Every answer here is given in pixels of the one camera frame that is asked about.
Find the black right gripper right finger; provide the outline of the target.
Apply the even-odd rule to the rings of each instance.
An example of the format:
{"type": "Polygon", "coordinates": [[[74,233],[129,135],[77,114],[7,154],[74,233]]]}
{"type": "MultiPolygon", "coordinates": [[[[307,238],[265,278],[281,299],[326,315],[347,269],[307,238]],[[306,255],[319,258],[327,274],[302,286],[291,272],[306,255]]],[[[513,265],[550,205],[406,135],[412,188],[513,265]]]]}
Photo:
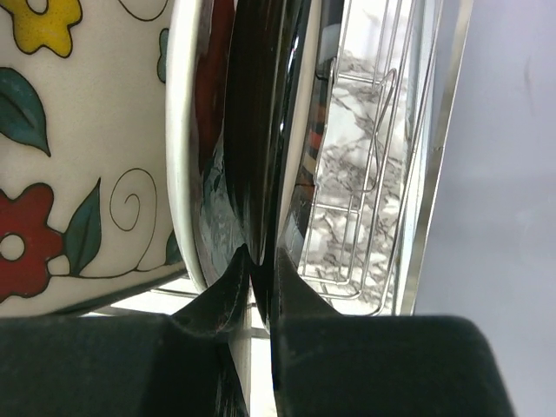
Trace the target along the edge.
{"type": "Polygon", "coordinates": [[[511,416],[486,337],[454,316],[344,315],[279,250],[271,314],[280,416],[511,416]]]}

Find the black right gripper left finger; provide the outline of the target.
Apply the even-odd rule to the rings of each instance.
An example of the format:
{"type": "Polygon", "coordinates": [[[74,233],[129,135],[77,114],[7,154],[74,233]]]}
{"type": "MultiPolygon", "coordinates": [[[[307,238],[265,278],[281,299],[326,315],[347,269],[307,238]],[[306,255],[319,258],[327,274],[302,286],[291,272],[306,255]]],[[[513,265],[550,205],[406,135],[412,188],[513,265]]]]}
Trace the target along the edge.
{"type": "Polygon", "coordinates": [[[228,342],[249,268],[238,248],[222,277],[172,315],[2,320],[2,415],[246,415],[228,342]]]}

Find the teal and red plate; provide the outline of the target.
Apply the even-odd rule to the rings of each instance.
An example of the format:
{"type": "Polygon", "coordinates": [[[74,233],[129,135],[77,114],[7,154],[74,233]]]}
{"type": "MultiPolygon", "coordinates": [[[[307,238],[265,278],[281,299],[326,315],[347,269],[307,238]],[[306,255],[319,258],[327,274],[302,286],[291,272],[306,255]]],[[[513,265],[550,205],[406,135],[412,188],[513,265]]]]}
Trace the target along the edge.
{"type": "Polygon", "coordinates": [[[166,171],[177,245],[189,278],[221,278],[243,239],[228,199],[223,152],[234,1],[176,1],[166,57],[166,171]]]}

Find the black rimmed striped plate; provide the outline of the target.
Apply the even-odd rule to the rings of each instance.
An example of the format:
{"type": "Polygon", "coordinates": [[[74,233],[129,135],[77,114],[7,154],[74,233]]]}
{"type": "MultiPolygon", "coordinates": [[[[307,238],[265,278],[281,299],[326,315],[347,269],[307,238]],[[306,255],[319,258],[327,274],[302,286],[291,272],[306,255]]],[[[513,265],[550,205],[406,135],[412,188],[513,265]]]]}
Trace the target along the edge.
{"type": "Polygon", "coordinates": [[[342,1],[240,1],[230,44],[223,130],[228,199],[270,324],[276,248],[311,142],[323,126],[338,56],[342,1]]]}

